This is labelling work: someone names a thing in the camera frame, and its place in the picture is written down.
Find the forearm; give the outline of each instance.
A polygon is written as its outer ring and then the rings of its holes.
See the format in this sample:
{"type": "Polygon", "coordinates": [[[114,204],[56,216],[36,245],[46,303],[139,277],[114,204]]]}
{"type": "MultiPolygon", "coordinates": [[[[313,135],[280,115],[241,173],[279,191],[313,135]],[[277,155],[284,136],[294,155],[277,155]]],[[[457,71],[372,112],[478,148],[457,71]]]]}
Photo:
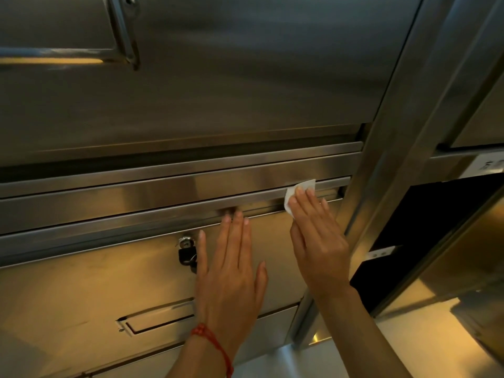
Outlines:
{"type": "Polygon", "coordinates": [[[411,378],[355,289],[316,302],[350,378],[411,378]]]}
{"type": "Polygon", "coordinates": [[[222,353],[207,339],[188,338],[166,378],[223,378],[226,364],[222,353]]]}

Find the floor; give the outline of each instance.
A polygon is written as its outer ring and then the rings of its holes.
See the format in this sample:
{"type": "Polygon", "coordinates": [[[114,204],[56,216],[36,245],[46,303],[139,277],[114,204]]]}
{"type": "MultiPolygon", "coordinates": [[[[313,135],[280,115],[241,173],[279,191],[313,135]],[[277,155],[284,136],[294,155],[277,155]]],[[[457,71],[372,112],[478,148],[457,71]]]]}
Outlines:
{"type": "MultiPolygon", "coordinates": [[[[458,302],[437,303],[378,325],[414,378],[504,378],[492,359],[450,313],[458,302]]],[[[302,352],[285,346],[235,369],[233,378],[348,377],[331,341],[302,352]]]]}

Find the red string bracelet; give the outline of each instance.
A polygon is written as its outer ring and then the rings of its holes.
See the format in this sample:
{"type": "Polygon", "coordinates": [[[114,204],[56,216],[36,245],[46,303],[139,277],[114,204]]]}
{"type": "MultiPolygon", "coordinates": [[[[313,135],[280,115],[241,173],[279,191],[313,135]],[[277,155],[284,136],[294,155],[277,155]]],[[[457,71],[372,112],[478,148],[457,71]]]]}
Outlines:
{"type": "Polygon", "coordinates": [[[203,323],[199,323],[194,329],[191,330],[191,335],[197,335],[199,337],[204,337],[209,340],[217,350],[222,353],[224,357],[224,362],[226,362],[226,378],[231,378],[234,372],[233,364],[227,355],[226,351],[222,348],[215,334],[212,333],[210,329],[203,323]]]}

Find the person's left hand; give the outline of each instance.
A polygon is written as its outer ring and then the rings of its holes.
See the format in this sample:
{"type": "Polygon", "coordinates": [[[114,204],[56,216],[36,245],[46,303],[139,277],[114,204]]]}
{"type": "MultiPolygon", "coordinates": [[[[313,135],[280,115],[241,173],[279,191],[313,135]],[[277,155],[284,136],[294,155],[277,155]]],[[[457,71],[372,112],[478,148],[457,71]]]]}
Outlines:
{"type": "Polygon", "coordinates": [[[261,310],[268,284],[264,261],[254,280],[250,222],[237,211],[233,221],[224,216],[217,248],[208,265],[205,232],[199,232],[196,278],[198,322],[210,329],[231,360],[243,343],[261,310]]]}

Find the person's right hand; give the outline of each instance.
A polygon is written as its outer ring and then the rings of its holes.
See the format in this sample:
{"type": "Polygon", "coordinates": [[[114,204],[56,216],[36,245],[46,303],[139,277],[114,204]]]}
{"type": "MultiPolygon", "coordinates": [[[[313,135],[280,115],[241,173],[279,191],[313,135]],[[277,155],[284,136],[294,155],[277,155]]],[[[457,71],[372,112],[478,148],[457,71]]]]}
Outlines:
{"type": "Polygon", "coordinates": [[[294,221],[290,229],[299,270],[313,298],[337,297],[350,287],[348,243],[325,199],[301,188],[289,200],[294,221]]]}

